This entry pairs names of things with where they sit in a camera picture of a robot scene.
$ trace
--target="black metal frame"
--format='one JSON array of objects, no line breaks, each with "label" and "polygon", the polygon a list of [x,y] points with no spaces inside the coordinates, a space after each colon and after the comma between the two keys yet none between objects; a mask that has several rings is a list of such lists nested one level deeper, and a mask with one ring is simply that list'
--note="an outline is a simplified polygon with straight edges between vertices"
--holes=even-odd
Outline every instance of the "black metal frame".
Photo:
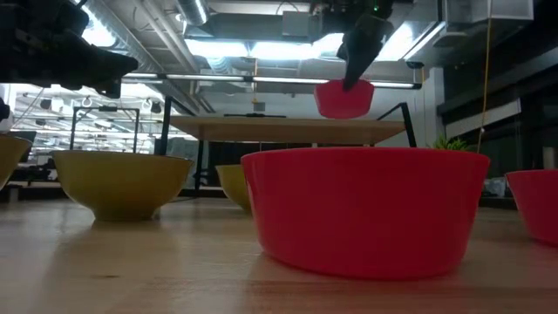
[{"label": "black metal frame", "polygon": [[[96,107],[85,107],[85,106],[76,106],[73,107],[73,116],[71,117],[71,135],[70,135],[70,150],[73,150],[73,144],[76,137],[76,125],[81,118],[78,119],[78,112],[80,110],[87,110],[87,112],[91,112],[92,110],[99,110],[103,111],[103,107],[96,106]],[[136,147],[138,146],[138,129],[140,128],[140,110],[137,108],[114,108],[111,111],[117,112],[118,110],[122,111],[131,111],[136,113],[136,120],[135,120],[135,127],[133,130],[133,152],[136,153]]]},{"label": "black metal frame", "polygon": [[401,109],[403,113],[403,123],[405,123],[405,131],[407,132],[407,139],[409,140],[410,147],[417,146],[417,140],[415,139],[415,131],[412,128],[411,113],[409,112],[409,105],[406,102],[402,102],[394,106],[392,109],[388,110],[387,113],[382,114],[378,121],[392,114],[394,111]]},{"label": "black metal frame", "polygon": [[160,146],[159,151],[155,152],[155,154],[159,156],[166,156],[167,155],[167,147],[168,147],[168,129],[171,126],[171,109],[173,108],[173,104],[177,105],[182,111],[188,113],[191,116],[195,116],[192,111],[182,105],[179,101],[171,96],[165,97],[165,107],[163,108],[163,129],[161,130],[160,134]]},{"label": "black metal frame", "polygon": [[[168,129],[170,127],[171,105],[173,104],[173,102],[176,102],[176,100],[173,99],[172,97],[167,96],[165,98],[165,109],[164,109],[165,113],[163,117],[163,129],[160,137],[161,139],[160,149],[159,152],[155,152],[156,154],[161,156],[167,155]],[[379,118],[377,118],[377,120],[380,121],[381,119],[387,117],[388,115],[392,114],[398,109],[401,109],[401,112],[403,113],[403,121],[405,124],[405,131],[407,132],[407,139],[409,140],[409,146],[416,147],[417,140],[415,139],[415,132],[414,129],[412,128],[411,113],[409,112],[409,106],[407,105],[406,102],[397,104],[392,109],[390,109],[387,113],[382,114]],[[194,197],[200,196],[201,177],[203,176],[202,164],[203,164],[205,142],[206,142],[205,140],[199,140],[198,143],[198,160],[196,162],[196,170],[194,175],[195,178]]]}]

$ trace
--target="wooden tabletop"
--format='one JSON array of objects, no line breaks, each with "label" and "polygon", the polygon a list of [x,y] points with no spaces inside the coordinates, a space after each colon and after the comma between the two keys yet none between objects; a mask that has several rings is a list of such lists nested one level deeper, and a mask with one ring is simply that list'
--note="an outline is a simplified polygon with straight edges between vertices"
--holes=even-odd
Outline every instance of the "wooden tabletop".
[{"label": "wooden tabletop", "polygon": [[227,200],[175,202],[160,219],[92,223],[71,201],[0,204],[0,313],[550,313],[558,249],[514,211],[482,209],[461,267],[374,282],[266,257]]},{"label": "wooden tabletop", "polygon": [[171,117],[171,125],[198,140],[375,144],[405,130],[403,122],[372,119]]}]

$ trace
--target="ceiling light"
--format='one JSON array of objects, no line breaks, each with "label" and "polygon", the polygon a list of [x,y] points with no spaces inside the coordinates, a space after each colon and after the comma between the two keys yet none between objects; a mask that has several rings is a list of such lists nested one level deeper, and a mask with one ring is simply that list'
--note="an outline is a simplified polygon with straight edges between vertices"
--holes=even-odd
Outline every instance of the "ceiling light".
[{"label": "ceiling light", "polygon": [[122,83],[123,84],[156,84],[156,85],[161,85],[164,82],[163,82],[162,79],[149,80],[149,79],[141,79],[141,78],[124,78],[124,79],[122,79]]},{"label": "ceiling light", "polygon": [[98,47],[110,47],[116,43],[116,38],[112,35],[112,33],[104,26],[96,17],[92,14],[92,12],[87,8],[87,6],[83,6],[81,8],[87,15],[89,16],[89,24],[83,33],[83,39],[89,44],[94,44]]},{"label": "ceiling light", "polygon": [[267,78],[254,77],[255,82],[266,83],[291,83],[291,84],[323,84],[329,82],[328,79],[321,78]]},{"label": "ceiling light", "polygon": [[158,76],[156,73],[128,73],[124,79],[156,79]]},{"label": "ceiling light", "polygon": [[412,43],[412,28],[408,23],[403,23],[384,44],[376,61],[399,61],[411,49]]},{"label": "ceiling light", "polygon": [[202,41],[186,39],[192,54],[205,58],[246,57],[248,50],[242,42]]},{"label": "ceiling light", "polygon": [[417,52],[423,49],[428,42],[430,42],[438,33],[446,27],[446,22],[440,22],[428,35],[422,38],[408,53],[405,54],[403,59],[408,60],[412,58]]},{"label": "ceiling light", "polygon": [[112,127],[111,122],[107,122],[107,121],[104,121],[102,119],[96,119],[93,123],[95,123],[95,125],[97,125],[97,126],[102,126],[102,127],[107,127],[107,128]]},{"label": "ceiling light", "polygon": [[244,77],[232,75],[203,75],[203,74],[168,74],[168,79],[190,79],[190,80],[208,80],[208,81],[225,81],[225,82],[243,82]]},{"label": "ceiling light", "polygon": [[371,81],[371,84],[377,88],[397,88],[397,89],[414,89],[417,88],[418,85],[414,83],[397,83],[397,82],[374,82]]},{"label": "ceiling light", "polygon": [[337,53],[339,46],[343,43],[343,33],[332,33],[328,34],[322,39],[317,40],[312,44],[314,49],[320,51],[320,53],[334,52]]},{"label": "ceiling light", "polygon": [[306,60],[320,57],[320,51],[311,44],[259,42],[250,56],[264,60]]},{"label": "ceiling light", "polygon": [[134,98],[150,98],[163,100],[164,97],[160,92],[156,92],[151,87],[138,83],[138,84],[122,84],[120,90],[121,97],[134,97]]}]

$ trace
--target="red bowl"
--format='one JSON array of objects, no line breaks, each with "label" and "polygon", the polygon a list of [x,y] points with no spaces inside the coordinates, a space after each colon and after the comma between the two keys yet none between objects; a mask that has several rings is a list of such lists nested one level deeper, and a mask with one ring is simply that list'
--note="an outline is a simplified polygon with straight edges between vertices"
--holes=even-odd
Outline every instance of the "red bowl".
[{"label": "red bowl", "polygon": [[304,148],[242,158],[263,249],[316,272],[434,276],[465,254],[490,160],[420,148]]},{"label": "red bowl", "polygon": [[316,85],[314,98],[317,110],[330,119],[353,119],[370,111],[374,85],[360,79],[349,91],[343,90],[343,81],[334,79]]},{"label": "red bowl", "polygon": [[558,245],[558,170],[518,171],[506,177],[531,236]]}]

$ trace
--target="green plant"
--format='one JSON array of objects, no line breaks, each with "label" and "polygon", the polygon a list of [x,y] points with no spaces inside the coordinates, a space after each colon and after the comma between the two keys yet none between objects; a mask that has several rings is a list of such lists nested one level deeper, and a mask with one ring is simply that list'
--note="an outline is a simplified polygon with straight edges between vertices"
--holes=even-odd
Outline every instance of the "green plant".
[{"label": "green plant", "polygon": [[462,139],[453,138],[447,140],[444,135],[440,135],[438,139],[434,142],[433,148],[456,150],[456,151],[467,151],[469,150],[469,145]]}]

